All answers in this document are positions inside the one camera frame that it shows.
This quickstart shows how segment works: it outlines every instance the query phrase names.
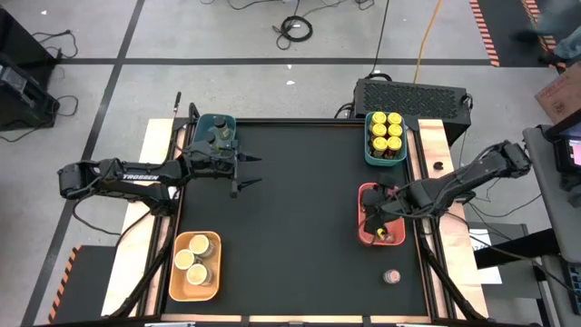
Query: cup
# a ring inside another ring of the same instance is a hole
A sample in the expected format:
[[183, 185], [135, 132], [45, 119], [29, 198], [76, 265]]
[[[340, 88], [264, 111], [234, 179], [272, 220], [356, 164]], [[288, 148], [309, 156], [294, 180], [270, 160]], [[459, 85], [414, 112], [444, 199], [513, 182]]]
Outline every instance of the cup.
[[188, 270], [195, 262], [195, 255], [188, 249], [180, 250], [173, 258], [173, 264], [180, 270]]
[[201, 258], [210, 257], [214, 251], [214, 245], [212, 242], [210, 242], [206, 235], [202, 234], [194, 235], [190, 240], [188, 247], [194, 255], [197, 255]]
[[196, 286], [207, 286], [212, 283], [212, 271], [201, 263], [196, 263], [186, 273], [188, 283]]

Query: yellow cap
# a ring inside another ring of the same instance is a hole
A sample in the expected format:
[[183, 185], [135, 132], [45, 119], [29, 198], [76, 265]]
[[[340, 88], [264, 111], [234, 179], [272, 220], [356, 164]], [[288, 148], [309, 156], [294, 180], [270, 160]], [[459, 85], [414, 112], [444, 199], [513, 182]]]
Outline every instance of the yellow cap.
[[371, 122], [374, 124], [384, 124], [388, 120], [388, 117], [382, 112], [376, 112], [371, 116]]
[[381, 240], [384, 240], [384, 239], [385, 239], [385, 229], [383, 229], [383, 228], [379, 228], [379, 229], [376, 231], [376, 234], [377, 234], [377, 236], [378, 236], [378, 237], [379, 237]]
[[388, 140], [385, 137], [378, 137], [373, 140], [373, 149], [381, 151], [388, 149]]
[[401, 125], [393, 124], [389, 126], [388, 133], [389, 136], [401, 137], [401, 135], [403, 134], [403, 128], [401, 128]]
[[388, 132], [388, 129], [384, 124], [374, 124], [373, 127], [371, 127], [371, 132], [375, 136], [385, 136], [385, 134]]
[[401, 115], [398, 113], [391, 113], [388, 116], [388, 122], [390, 124], [401, 124]]
[[393, 151], [401, 149], [401, 139], [397, 136], [391, 136], [388, 141], [388, 148]]

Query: black table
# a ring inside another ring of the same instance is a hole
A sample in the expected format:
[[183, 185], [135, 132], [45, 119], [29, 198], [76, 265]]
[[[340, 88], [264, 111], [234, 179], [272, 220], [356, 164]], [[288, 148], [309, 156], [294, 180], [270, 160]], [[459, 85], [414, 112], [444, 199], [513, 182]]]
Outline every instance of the black table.
[[[208, 302], [166, 295], [164, 313], [428, 314], [413, 222], [400, 246], [369, 248], [356, 234], [359, 186], [381, 173], [407, 183], [405, 162], [366, 164], [360, 124], [238, 122], [237, 135], [245, 151], [262, 157], [243, 163], [241, 180], [262, 182], [231, 199], [229, 181], [192, 181], [178, 227], [221, 236], [221, 289]], [[401, 282], [385, 284], [388, 269], [399, 270]]]

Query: wooden board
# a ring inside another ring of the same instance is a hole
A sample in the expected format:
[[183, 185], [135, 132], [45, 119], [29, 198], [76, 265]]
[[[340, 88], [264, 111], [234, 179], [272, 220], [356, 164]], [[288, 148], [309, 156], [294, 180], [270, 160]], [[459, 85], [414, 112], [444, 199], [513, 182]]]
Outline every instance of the wooden board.
[[[434, 119], [419, 120], [419, 135], [424, 148], [428, 177], [438, 178], [454, 171], [442, 121]], [[442, 162], [444, 169], [434, 169], [433, 166], [436, 162]], [[459, 203], [452, 204], [449, 211], [465, 218], [464, 208]], [[488, 317], [487, 304], [482, 292], [482, 285], [478, 280], [478, 268], [474, 259], [467, 226], [446, 214], [441, 218], [439, 231], [444, 248], [444, 256], [446, 257], [448, 275], [474, 309], [483, 316]], [[456, 307], [456, 315], [459, 319], [464, 318], [458, 307]]]
[[[407, 131], [407, 136], [408, 136], [408, 144], [410, 144], [409, 146], [409, 161], [411, 163], [411, 170], [413, 172], [414, 175], [414, 181], [421, 179], [421, 168], [420, 168], [420, 163], [419, 163], [419, 158], [418, 158], [418, 149], [416, 149], [416, 140], [415, 140], [415, 136], [414, 133], [411, 130]], [[428, 225], [428, 221], [423, 222], [423, 226], [424, 226], [424, 233], [426, 234], [430, 234], [431, 230], [429, 229], [429, 225]], [[429, 248], [434, 251], [434, 241], [432, 239], [432, 236], [427, 236], [426, 240], [428, 241], [428, 245]], [[434, 288], [434, 297], [436, 300], [436, 310], [438, 310], [437, 312], [437, 316], [439, 318], [448, 318], [448, 314], [446, 311], [446, 301], [444, 300], [444, 288], [442, 286], [441, 281], [439, 280], [438, 276], [436, 275], [436, 272], [434, 272], [433, 269], [429, 269], [430, 270], [430, 275], [431, 275], [431, 280], [432, 280], [432, 287]]]
[[[168, 144], [172, 134], [173, 119], [151, 119], [147, 124], [147, 131], [143, 140], [140, 163], [160, 164], [167, 154]], [[124, 231], [138, 218], [143, 216], [149, 208], [139, 203], [129, 203], [123, 221]], [[111, 279], [103, 303], [101, 315], [111, 314], [121, 306], [131, 294], [135, 285], [143, 276], [149, 243], [152, 238], [153, 221], [155, 217], [149, 215], [133, 227], [125, 235], [117, 249]]]
[[[423, 316], [370, 316], [371, 323], [429, 323], [429, 317]], [[210, 315], [210, 314], [162, 314], [163, 322], [241, 322], [240, 315]], [[363, 323], [363, 317], [358, 315], [252, 315], [250, 322], [311, 322], [311, 323]]]

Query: floor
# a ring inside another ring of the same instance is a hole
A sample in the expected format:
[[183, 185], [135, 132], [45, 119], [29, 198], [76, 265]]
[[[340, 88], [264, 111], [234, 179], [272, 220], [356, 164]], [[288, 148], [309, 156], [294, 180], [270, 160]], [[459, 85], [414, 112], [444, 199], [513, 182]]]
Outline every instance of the floor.
[[[390, 1], [379, 53], [386, 65], [377, 69], [395, 81], [413, 80], [415, 58], [436, 2]], [[203, 113], [332, 117], [350, 100], [357, 79], [371, 69], [386, 3], [376, 0], [374, 7], [360, 11], [348, 0], [313, 13], [313, 37], [281, 51], [271, 26], [292, 14], [294, 4], [272, 2], [234, 11], [221, 0], [211, 5], [198, 0], [0, 0], [31, 33], [74, 32], [77, 59], [57, 66], [49, 92], [80, 100], [78, 114], [59, 117], [54, 128], [16, 144], [0, 142], [0, 262], [10, 263], [0, 267], [0, 324], [45, 322], [71, 248], [115, 242], [114, 237], [68, 222], [66, 214], [61, 217], [66, 210], [57, 192], [59, 168], [82, 157], [136, 161], [147, 121], [171, 117], [177, 91], [183, 94], [180, 115], [185, 115], [184, 104], [194, 101]], [[320, 1], [303, 0], [299, 14], [317, 6]], [[67, 37], [46, 45], [62, 47], [65, 54], [73, 51]], [[444, 1], [424, 58], [439, 61], [420, 67], [418, 83], [466, 87], [475, 98], [462, 163], [486, 145], [505, 139], [519, 142], [524, 128], [550, 123], [534, 94], [556, 77], [556, 71], [489, 65], [468, 0]], [[474, 59], [476, 65], [462, 59]], [[63, 112], [72, 109], [73, 103], [63, 100]], [[460, 146], [456, 142], [452, 147], [455, 163]], [[481, 197], [485, 187], [478, 190]], [[478, 206], [505, 213], [538, 194], [530, 174], [501, 181], [490, 193], [491, 203]], [[515, 201], [506, 201], [508, 197]], [[80, 206], [79, 214], [119, 231], [125, 209], [123, 201], [94, 197]], [[468, 208], [467, 217], [478, 220]], [[526, 223], [530, 232], [549, 226], [542, 200], [507, 218], [489, 220]], [[54, 238], [55, 231], [60, 232]], [[490, 315], [502, 322], [539, 322], [534, 302], [487, 302]]]

